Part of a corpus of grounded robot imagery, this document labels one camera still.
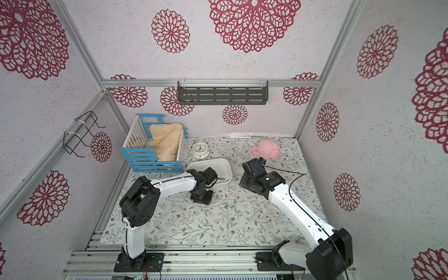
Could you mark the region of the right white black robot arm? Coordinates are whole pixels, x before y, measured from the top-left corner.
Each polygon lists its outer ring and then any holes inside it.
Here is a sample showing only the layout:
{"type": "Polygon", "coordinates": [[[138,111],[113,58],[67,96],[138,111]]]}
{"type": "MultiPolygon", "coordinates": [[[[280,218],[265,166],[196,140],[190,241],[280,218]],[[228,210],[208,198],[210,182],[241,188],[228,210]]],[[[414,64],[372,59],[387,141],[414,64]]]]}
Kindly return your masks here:
{"type": "Polygon", "coordinates": [[[292,240],[274,246],[269,259],[278,270],[293,266],[308,270],[316,280],[334,280],[353,263],[352,237],[319,218],[291,191],[290,185],[275,171],[259,175],[244,173],[240,187],[259,194],[277,206],[299,229],[309,247],[292,240]]]}

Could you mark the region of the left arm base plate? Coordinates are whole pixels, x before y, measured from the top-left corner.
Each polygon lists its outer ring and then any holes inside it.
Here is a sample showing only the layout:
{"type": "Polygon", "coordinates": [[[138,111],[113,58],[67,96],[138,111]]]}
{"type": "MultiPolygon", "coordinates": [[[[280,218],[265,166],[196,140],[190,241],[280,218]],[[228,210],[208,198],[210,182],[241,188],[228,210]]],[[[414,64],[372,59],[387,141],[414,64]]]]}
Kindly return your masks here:
{"type": "Polygon", "coordinates": [[[137,272],[162,272],[165,254],[145,253],[132,259],[125,251],[122,251],[115,263],[115,273],[137,273],[137,272]]]}

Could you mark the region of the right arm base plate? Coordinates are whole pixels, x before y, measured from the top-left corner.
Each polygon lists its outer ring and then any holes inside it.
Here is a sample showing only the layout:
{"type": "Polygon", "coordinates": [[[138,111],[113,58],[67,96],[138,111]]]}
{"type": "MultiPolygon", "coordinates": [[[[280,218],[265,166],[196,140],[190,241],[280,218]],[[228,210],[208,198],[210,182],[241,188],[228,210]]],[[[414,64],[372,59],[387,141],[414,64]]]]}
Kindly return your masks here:
{"type": "Polygon", "coordinates": [[[255,263],[258,271],[304,271],[305,268],[297,265],[286,264],[280,256],[273,252],[257,252],[255,263]]]}

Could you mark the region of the white plastic storage box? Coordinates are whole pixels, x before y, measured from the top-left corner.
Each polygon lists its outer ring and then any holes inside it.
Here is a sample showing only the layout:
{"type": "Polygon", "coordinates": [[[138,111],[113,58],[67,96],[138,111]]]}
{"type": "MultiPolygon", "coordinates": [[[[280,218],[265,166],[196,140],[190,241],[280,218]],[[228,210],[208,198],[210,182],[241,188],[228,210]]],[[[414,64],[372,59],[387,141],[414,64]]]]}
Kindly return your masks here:
{"type": "Polygon", "coordinates": [[[233,174],[231,164],[227,159],[218,158],[198,161],[190,163],[187,166],[187,170],[195,169],[198,172],[203,172],[207,168],[212,168],[217,173],[219,180],[217,181],[216,186],[225,186],[231,182],[233,174]]]}

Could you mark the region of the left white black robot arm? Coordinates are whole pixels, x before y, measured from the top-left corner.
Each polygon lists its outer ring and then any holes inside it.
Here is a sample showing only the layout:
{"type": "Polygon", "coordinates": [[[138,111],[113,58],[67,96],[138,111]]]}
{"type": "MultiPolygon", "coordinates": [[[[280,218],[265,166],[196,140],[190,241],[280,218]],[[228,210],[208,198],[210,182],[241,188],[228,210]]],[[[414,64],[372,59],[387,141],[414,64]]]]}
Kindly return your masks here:
{"type": "Polygon", "coordinates": [[[212,168],[204,171],[190,169],[177,176],[151,181],[139,177],[120,200],[122,220],[127,225],[124,253],[130,260],[136,260],[145,253],[145,224],[155,212],[159,200],[188,191],[194,203],[211,203],[211,188],[218,181],[212,168]]]}

